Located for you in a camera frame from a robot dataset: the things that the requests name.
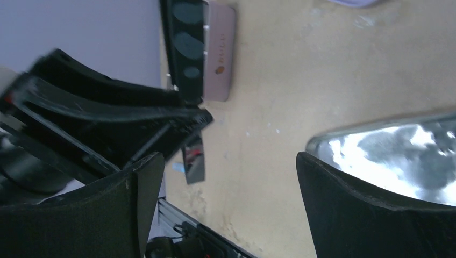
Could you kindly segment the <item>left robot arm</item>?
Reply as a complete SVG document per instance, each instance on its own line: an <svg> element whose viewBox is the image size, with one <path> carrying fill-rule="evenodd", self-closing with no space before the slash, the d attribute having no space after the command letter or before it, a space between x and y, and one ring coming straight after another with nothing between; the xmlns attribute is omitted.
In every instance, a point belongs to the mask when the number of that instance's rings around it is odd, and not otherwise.
<svg viewBox="0 0 456 258"><path fill-rule="evenodd" d="M200 108L204 76L202 1L161 1L176 90L112 79L61 49L39 58L1 94L1 112L24 133L94 176L153 152L169 160L212 122Z"/></svg>

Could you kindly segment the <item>black metal tongs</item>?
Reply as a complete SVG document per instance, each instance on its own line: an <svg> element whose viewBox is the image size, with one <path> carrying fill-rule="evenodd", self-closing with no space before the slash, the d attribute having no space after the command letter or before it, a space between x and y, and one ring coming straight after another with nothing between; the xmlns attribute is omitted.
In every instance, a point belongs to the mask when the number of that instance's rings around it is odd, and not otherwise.
<svg viewBox="0 0 456 258"><path fill-rule="evenodd" d="M205 181L205 160L203 140L200 134L194 136L182 148L183 168L188 185Z"/></svg>

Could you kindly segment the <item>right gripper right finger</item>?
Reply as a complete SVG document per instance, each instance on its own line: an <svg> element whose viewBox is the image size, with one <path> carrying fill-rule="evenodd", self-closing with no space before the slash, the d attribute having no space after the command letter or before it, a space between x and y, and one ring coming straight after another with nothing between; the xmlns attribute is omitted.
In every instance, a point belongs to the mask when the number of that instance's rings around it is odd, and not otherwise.
<svg viewBox="0 0 456 258"><path fill-rule="evenodd" d="M455 257L455 207L385 190L306 152L296 170L318 257Z"/></svg>

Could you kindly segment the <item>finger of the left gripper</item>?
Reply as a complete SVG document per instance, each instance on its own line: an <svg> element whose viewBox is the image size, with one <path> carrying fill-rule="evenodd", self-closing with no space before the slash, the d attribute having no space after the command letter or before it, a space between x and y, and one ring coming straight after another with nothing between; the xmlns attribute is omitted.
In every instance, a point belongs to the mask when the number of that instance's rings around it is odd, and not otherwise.
<svg viewBox="0 0 456 258"><path fill-rule="evenodd" d="M1 90L1 113L93 175L120 171L154 152L169 160L213 120L175 90L114 80L58 48Z"/></svg>

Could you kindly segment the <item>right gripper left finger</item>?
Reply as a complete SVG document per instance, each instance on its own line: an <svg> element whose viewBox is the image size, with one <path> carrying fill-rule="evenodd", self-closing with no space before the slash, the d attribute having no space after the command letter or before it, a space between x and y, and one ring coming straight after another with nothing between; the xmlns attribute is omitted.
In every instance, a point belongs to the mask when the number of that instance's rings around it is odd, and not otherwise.
<svg viewBox="0 0 456 258"><path fill-rule="evenodd" d="M39 204L1 208L1 257L143 257L165 161L127 169Z"/></svg>

